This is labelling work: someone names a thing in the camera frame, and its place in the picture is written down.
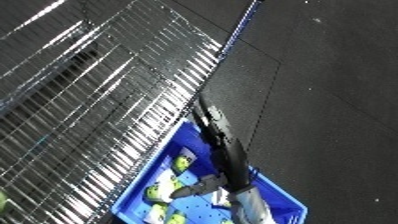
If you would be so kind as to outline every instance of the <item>white object in bin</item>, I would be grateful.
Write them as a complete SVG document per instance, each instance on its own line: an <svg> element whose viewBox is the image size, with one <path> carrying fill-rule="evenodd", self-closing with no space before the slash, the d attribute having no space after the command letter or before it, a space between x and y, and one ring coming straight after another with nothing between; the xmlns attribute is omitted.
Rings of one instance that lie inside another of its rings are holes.
<svg viewBox="0 0 398 224"><path fill-rule="evenodd" d="M154 204L144 222L148 224L163 224L166 219L166 211L167 205Z"/></svg>
<svg viewBox="0 0 398 224"><path fill-rule="evenodd" d="M221 206L225 208L231 207L231 202L228 200L229 192L224 188L219 188L217 191L213 192L211 197L211 204L214 206Z"/></svg>
<svg viewBox="0 0 398 224"><path fill-rule="evenodd" d="M170 203L173 199L170 198L170 195L174 192L175 186L173 180L176 178L174 172L171 169L167 169L163 171L157 178L153 187L157 185L157 194L156 196L152 196L153 198L148 198L151 201L155 202L165 202Z"/></svg>

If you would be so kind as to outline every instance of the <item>blue plastic bin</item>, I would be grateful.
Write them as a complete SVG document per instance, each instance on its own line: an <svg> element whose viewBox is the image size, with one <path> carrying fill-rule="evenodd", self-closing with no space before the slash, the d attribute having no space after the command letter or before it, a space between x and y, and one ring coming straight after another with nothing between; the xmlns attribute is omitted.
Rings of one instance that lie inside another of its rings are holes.
<svg viewBox="0 0 398 224"><path fill-rule="evenodd" d="M198 181L197 177L216 173L210 162L209 146L202 141L199 133L195 125L187 121L183 122L164 149L146 164L140 175L119 197L111 208L112 213L129 224L144 223L142 220L152 206L143 198L145 188L154 184L158 175L171 167L173 158L183 147L195 153L198 159L189 170L178 177L181 182L191 185ZM261 174L253 184L258 187L261 196L270 205L272 216L278 224L304 223L307 208L303 204ZM231 217L229 210L212 207L211 194L174 200L169 205L167 217L175 209L187 214L187 223L218 224L223 218L230 219Z"/></svg>

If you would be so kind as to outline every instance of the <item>dark gray floor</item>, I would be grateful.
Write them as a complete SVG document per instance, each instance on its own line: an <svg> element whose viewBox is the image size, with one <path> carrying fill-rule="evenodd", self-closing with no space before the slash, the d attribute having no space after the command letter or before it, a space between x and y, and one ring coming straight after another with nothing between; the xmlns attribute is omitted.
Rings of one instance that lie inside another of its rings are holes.
<svg viewBox="0 0 398 224"><path fill-rule="evenodd" d="M166 2L221 41L248 1ZM396 222L397 8L266 2L207 90L307 223Z"/></svg>

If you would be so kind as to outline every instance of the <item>chrome wire grid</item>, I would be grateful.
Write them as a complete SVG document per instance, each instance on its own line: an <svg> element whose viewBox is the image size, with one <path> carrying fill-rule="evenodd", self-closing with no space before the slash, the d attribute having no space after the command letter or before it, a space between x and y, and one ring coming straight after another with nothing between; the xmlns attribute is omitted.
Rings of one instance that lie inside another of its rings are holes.
<svg viewBox="0 0 398 224"><path fill-rule="evenodd" d="M157 0L0 7L0 223L97 222L221 46Z"/></svg>

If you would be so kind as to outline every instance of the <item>yellow object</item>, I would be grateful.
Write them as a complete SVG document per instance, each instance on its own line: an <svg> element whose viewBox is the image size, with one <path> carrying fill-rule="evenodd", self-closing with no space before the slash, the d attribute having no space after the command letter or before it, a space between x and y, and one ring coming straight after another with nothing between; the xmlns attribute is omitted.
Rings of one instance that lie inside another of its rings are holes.
<svg viewBox="0 0 398 224"><path fill-rule="evenodd" d="M7 199L7 195L3 191L0 191L0 213L4 211L7 204Z"/></svg>
<svg viewBox="0 0 398 224"><path fill-rule="evenodd" d="M170 219L166 222L166 224L185 224L187 223L186 215L181 211L175 211L173 215L171 215Z"/></svg>

